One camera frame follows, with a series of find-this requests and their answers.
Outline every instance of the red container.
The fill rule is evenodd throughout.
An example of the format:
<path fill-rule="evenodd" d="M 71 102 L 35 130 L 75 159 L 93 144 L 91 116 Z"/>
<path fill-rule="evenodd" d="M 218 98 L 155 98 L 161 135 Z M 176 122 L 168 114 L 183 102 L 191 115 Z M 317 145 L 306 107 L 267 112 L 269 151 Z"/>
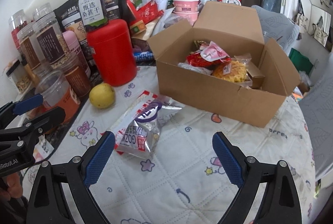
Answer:
<path fill-rule="evenodd" d="M 108 25 L 87 32 L 87 41 L 105 83 L 121 86 L 137 75 L 127 23 L 110 20 Z"/>

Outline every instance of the screw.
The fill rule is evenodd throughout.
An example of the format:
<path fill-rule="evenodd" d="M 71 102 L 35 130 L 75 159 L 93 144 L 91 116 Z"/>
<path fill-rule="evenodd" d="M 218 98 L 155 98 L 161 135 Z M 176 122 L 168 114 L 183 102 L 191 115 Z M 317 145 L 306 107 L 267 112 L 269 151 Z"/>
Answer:
<path fill-rule="evenodd" d="M 20 141 L 17 143 L 17 147 L 21 147 L 23 144 L 24 144 L 24 141 L 23 141 L 23 140 L 20 140 Z"/>
<path fill-rule="evenodd" d="M 44 162 L 42 163 L 42 167 L 43 167 L 43 168 L 47 167 L 48 165 L 49 165 L 49 161 L 44 161 Z"/>
<path fill-rule="evenodd" d="M 280 161 L 280 166 L 285 168 L 287 166 L 287 162 L 283 160 Z"/>
<path fill-rule="evenodd" d="M 73 163 L 79 163 L 81 161 L 81 157 L 76 156 L 72 159 Z"/>
<path fill-rule="evenodd" d="M 249 163 L 254 163 L 255 162 L 255 158 L 253 156 L 249 156 L 247 159 L 246 159 Z"/>

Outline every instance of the lemon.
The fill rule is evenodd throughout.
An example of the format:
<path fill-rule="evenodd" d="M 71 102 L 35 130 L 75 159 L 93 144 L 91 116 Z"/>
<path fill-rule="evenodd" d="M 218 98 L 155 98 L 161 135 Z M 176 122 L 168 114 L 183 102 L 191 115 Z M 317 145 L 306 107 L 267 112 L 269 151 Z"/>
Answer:
<path fill-rule="evenodd" d="M 111 106 L 116 98 L 116 94 L 111 85 L 102 83 L 95 86 L 90 94 L 89 99 L 91 104 L 96 108 L 107 108 Z"/>

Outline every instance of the table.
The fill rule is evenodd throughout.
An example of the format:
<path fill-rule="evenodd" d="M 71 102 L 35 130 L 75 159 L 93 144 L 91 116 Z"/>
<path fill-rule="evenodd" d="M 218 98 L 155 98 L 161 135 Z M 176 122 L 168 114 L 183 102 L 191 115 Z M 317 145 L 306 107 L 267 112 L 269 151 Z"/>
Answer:
<path fill-rule="evenodd" d="M 58 150 L 52 164 L 83 155 L 144 90 L 158 93 L 155 67 L 138 67 L 137 77 L 116 88 L 116 103 L 97 110 L 88 101 Z M 315 191 L 315 167 L 307 126 L 298 104 L 288 97 L 265 128 L 186 106 L 164 126 L 148 159 L 113 153 L 97 184 L 90 187 L 112 224 L 216 224 L 238 188 L 230 184 L 212 148 L 215 132 L 222 131 L 245 155 L 260 162 L 289 164 L 297 187 L 303 223 L 309 223 Z M 24 195 L 29 197 L 38 167 L 27 172 Z M 80 219 L 69 188 L 64 192 L 76 223 Z M 264 185 L 245 223 L 258 211 Z"/>

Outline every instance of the small cardboard box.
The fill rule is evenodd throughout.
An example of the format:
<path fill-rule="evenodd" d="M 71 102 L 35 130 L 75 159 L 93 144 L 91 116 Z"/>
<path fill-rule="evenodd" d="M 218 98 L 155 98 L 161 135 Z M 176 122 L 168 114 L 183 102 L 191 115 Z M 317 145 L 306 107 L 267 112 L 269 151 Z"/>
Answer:
<path fill-rule="evenodd" d="M 194 40 L 213 41 L 231 57 L 250 53 L 265 75 L 262 90 L 243 88 L 178 67 Z M 271 39 L 264 39 L 255 9 L 208 1 L 194 27 L 183 20 L 148 39 L 156 58 L 159 92 L 186 105 L 265 127 L 300 83 L 294 65 Z"/>
<path fill-rule="evenodd" d="M 264 82 L 265 76 L 261 73 L 261 71 L 254 65 L 254 63 L 250 62 L 247 66 L 247 73 L 252 79 L 252 86 L 253 89 L 261 88 L 261 85 Z"/>

